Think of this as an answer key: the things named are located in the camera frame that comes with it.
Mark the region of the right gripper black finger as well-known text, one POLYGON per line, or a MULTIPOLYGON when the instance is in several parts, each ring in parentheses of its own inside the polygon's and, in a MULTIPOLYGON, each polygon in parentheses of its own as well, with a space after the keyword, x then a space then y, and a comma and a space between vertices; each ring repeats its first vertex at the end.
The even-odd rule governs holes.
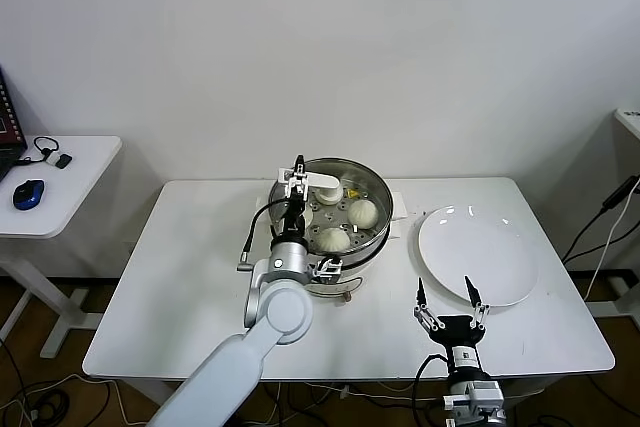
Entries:
POLYGON ((489 305, 482 302, 479 290, 474 286, 471 279, 468 276, 464 277, 467 292, 471 306, 474 309, 472 320, 470 322, 471 328, 478 328, 482 330, 484 328, 484 320, 489 312, 489 305))
POLYGON ((413 315, 427 332, 436 332, 445 328, 445 324, 428 306, 427 296, 421 278, 418 279, 416 306, 413 309, 413 315))

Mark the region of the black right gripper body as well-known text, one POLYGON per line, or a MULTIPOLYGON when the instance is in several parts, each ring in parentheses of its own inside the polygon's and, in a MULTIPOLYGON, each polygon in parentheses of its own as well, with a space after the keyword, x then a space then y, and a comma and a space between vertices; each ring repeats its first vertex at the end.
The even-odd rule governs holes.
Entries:
POLYGON ((482 372, 477 345, 485 336, 485 326, 473 323, 469 315, 439 316, 438 321, 429 337, 445 349, 448 372, 482 372))

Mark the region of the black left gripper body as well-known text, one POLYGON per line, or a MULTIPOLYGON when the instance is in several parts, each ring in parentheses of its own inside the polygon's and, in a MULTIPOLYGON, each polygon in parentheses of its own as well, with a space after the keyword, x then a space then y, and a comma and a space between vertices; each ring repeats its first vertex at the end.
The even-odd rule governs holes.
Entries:
POLYGON ((281 198, 274 200, 273 205, 284 204, 286 210, 282 216, 284 221, 283 230, 272 239, 272 248, 279 244, 294 243, 308 249, 308 242, 305 239, 304 210, 305 201, 299 198, 281 198))

